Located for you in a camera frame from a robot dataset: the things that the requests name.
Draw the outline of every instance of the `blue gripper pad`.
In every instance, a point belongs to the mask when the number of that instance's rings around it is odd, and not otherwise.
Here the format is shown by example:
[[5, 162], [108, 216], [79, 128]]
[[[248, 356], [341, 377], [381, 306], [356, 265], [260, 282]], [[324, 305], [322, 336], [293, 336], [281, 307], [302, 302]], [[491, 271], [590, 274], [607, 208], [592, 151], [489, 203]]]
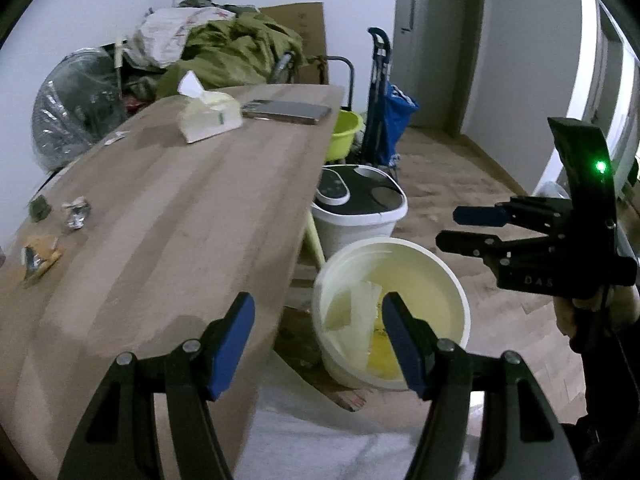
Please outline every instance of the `blue gripper pad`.
[[422, 399], [427, 393], [424, 357], [402, 321], [390, 294], [382, 300], [382, 322], [398, 358], [406, 385]]
[[459, 225], [503, 227], [509, 222], [510, 216], [502, 206], [476, 207], [460, 205], [453, 210], [453, 219]]
[[231, 380], [236, 373], [238, 362], [242, 356], [242, 351], [249, 339], [249, 332], [254, 325], [255, 303], [250, 294], [238, 295], [236, 301], [241, 304], [236, 316], [229, 320], [229, 324], [218, 352], [213, 356], [211, 366], [211, 377], [209, 380], [209, 393], [216, 400], [231, 385]]

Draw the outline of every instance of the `plastic bag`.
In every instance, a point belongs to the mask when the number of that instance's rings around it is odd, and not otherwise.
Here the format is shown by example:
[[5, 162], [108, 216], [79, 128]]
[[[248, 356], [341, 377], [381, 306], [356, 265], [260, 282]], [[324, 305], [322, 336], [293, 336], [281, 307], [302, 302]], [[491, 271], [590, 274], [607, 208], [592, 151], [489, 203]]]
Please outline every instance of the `plastic bag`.
[[73, 161], [127, 118], [113, 59], [101, 48], [65, 57], [33, 104], [34, 149], [47, 171]]
[[146, 17], [124, 46], [130, 64], [136, 68], [166, 68], [180, 59], [193, 27], [236, 17], [219, 7], [171, 7]]
[[538, 190], [536, 196], [546, 196], [548, 198], [569, 198], [569, 194], [564, 187], [553, 180], [547, 180]]

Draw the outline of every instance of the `pile of clothes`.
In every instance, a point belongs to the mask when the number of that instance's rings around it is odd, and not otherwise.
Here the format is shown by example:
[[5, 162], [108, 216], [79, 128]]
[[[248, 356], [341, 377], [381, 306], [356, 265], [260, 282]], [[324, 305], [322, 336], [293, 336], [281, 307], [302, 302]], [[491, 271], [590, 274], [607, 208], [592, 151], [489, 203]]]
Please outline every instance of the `pile of clothes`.
[[[302, 38], [255, 7], [185, 0], [148, 15], [127, 41], [125, 58], [155, 99], [177, 94], [193, 70], [206, 90], [265, 83], [287, 51], [303, 63]], [[129, 81], [136, 89], [140, 82]]]

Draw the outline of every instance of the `transparent plastic bag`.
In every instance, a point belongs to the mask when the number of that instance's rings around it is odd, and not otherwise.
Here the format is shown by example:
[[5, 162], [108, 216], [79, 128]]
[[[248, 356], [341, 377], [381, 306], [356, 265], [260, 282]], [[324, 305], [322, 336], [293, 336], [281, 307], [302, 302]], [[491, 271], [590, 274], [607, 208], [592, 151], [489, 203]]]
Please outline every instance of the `transparent plastic bag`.
[[548, 198], [569, 198], [569, 194], [565, 191], [564, 187], [560, 186], [553, 180], [547, 180], [540, 190], [536, 193], [536, 196], [546, 196]]
[[31, 131], [41, 165], [47, 171], [66, 166], [126, 118], [109, 54], [102, 48], [70, 54], [49, 74], [33, 105]]

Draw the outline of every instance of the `green jacket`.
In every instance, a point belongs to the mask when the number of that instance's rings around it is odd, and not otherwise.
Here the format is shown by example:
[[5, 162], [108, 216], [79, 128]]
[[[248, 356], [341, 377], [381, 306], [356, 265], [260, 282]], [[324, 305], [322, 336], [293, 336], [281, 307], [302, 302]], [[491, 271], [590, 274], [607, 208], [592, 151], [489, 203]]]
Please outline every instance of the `green jacket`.
[[158, 83], [156, 99], [176, 95], [178, 83], [193, 70], [206, 90], [263, 84], [280, 57], [291, 50], [304, 59], [302, 38], [268, 16], [246, 12], [234, 20], [217, 20], [191, 30], [182, 59]]

